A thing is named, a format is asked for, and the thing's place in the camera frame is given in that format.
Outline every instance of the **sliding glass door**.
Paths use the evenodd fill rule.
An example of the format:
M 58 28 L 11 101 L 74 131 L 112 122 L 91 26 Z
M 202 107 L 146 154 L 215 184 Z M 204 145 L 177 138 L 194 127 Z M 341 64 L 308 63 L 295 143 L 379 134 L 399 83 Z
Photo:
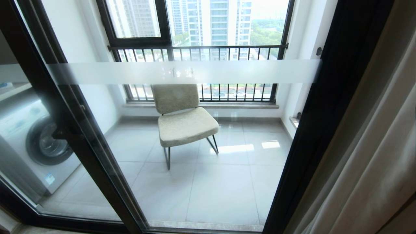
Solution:
M 1 205 L 80 232 L 282 233 L 384 25 L 335 30 L 346 4 L 332 53 L 285 60 L 294 1 L 257 21 L 248 0 L 2 2 Z

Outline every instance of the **chair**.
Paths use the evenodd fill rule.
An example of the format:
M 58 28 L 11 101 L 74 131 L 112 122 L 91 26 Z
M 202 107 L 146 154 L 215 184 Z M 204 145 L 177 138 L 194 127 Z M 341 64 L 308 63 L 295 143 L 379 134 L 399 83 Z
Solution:
M 158 119 L 160 144 L 165 152 L 168 170 L 171 168 L 171 147 L 192 143 L 206 138 L 218 154 L 214 134 L 218 132 L 218 122 L 199 105 L 197 85 L 152 85 L 156 110 L 162 116 Z M 168 113 L 190 109 L 178 114 Z

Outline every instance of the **washing machine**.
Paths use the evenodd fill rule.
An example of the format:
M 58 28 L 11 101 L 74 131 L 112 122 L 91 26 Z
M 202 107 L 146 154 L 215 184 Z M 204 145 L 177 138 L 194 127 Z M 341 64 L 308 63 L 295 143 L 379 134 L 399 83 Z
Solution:
M 80 161 L 32 89 L 0 102 L 0 171 L 37 203 L 53 194 Z

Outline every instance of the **chair seat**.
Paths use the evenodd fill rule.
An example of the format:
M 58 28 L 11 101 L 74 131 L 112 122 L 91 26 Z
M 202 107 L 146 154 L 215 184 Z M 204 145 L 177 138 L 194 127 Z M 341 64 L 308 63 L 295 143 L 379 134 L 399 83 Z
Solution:
M 173 147 L 207 138 L 218 132 L 218 122 L 202 107 L 159 117 L 162 147 Z

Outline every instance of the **washing machine control panel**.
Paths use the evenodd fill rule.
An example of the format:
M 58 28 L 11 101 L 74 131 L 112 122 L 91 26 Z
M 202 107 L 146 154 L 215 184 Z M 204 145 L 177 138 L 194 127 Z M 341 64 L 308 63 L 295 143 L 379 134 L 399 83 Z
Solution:
M 37 100 L 0 119 L 0 135 L 7 139 L 11 135 L 28 130 L 36 120 L 45 115 L 48 115 L 48 111 L 41 100 Z

